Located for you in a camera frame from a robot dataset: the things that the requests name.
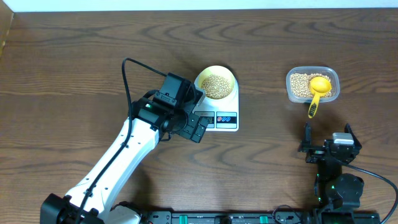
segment clear plastic container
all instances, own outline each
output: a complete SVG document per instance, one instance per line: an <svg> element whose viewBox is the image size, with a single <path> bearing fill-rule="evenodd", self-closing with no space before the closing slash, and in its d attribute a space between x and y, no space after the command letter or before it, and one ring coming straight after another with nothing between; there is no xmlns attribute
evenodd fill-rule
<svg viewBox="0 0 398 224"><path fill-rule="evenodd" d="M311 103L312 98L307 97L299 97L293 94L292 86L290 84L290 76L293 73L307 74L311 75L311 73L319 73L322 75L327 75L330 78L331 82L331 97L321 97L320 103L331 102L337 98L340 94L340 83L338 81L337 73L328 67L318 67L318 66L303 66L303 67L295 67L291 69L291 71L286 76L286 89L287 96L294 103Z"/></svg>

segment scale control panel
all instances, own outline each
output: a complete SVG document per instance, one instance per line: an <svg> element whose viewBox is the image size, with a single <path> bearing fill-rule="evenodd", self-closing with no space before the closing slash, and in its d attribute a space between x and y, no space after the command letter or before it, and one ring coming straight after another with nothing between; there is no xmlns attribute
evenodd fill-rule
<svg viewBox="0 0 398 224"><path fill-rule="evenodd" d="M196 115L207 118L209 124L208 131L211 128L215 129L237 129L238 128L238 114L237 112L227 111L196 111Z"/></svg>

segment green tape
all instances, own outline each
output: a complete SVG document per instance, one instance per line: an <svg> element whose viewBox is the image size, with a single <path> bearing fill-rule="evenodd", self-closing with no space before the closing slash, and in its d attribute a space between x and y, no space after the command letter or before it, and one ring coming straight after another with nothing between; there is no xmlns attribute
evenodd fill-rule
<svg viewBox="0 0 398 224"><path fill-rule="evenodd" d="M188 216L180 215L180 224L188 224Z"/></svg>
<svg viewBox="0 0 398 224"><path fill-rule="evenodd" d="M260 224L267 224L268 223L268 216L260 216Z"/></svg>

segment white wall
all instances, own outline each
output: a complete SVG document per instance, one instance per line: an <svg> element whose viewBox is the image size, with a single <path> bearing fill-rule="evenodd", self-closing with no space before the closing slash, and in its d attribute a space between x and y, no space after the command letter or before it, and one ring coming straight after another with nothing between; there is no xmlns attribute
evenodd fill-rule
<svg viewBox="0 0 398 224"><path fill-rule="evenodd" d="M398 0L3 0L14 12L398 7Z"/></svg>

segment scoop handle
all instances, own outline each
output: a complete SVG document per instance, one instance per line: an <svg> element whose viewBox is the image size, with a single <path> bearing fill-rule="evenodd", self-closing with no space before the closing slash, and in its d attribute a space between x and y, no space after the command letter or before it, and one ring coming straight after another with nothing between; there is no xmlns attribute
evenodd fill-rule
<svg viewBox="0 0 398 224"><path fill-rule="evenodd" d="M318 109L320 97L321 97L320 94L318 92L315 92L315 96L313 96L312 98L310 109L308 109L309 118L313 118L315 116L315 113L317 112Z"/></svg>

